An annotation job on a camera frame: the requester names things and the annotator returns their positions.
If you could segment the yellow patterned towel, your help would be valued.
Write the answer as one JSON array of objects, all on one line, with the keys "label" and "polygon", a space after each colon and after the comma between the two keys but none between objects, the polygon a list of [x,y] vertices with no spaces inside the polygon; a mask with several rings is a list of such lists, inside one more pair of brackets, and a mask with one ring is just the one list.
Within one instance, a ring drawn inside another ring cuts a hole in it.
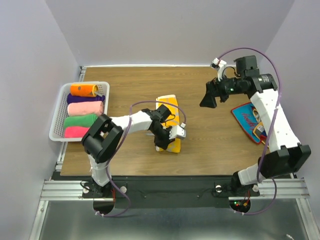
[{"label": "yellow patterned towel", "polygon": [[[168,127],[175,127],[180,124],[180,115],[179,109],[175,106],[178,106],[177,98],[174,94],[163,95],[159,96],[155,99],[158,102],[165,102],[165,106],[170,110],[171,115],[167,117],[162,126],[165,128]],[[167,149],[167,152],[178,154],[181,151],[181,140],[176,139],[175,141],[171,142]]]}]

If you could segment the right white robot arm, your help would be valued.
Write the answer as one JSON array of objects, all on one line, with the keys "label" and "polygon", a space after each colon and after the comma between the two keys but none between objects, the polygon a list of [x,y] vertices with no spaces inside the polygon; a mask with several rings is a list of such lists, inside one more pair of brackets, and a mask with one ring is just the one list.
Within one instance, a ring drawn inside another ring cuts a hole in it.
[{"label": "right white robot arm", "polygon": [[261,180],[296,173],[311,155],[311,148],[302,144],[291,129],[280,104],[281,92],[274,77],[261,74],[254,55],[234,60],[236,75],[226,77],[229,67],[221,58],[215,58],[211,67],[217,70],[217,77],[206,83],[206,92],[200,107],[216,108],[216,98],[224,103],[229,96],[245,94],[257,110],[266,132],[265,145],[258,162],[232,175],[231,192],[242,195],[248,186]]}]

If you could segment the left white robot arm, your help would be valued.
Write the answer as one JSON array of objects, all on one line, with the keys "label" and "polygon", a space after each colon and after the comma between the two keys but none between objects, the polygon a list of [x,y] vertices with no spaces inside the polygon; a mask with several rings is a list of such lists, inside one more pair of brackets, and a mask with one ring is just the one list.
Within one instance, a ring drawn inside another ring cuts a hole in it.
[{"label": "left white robot arm", "polygon": [[164,104],[155,110],[145,108],[133,115],[99,116],[81,140],[90,160],[92,177],[92,183],[82,187],[100,197],[108,196],[111,184],[107,167],[127,135],[150,131],[154,135],[154,145],[165,150],[175,140],[170,137],[173,127],[166,126],[166,122],[175,116]]}]

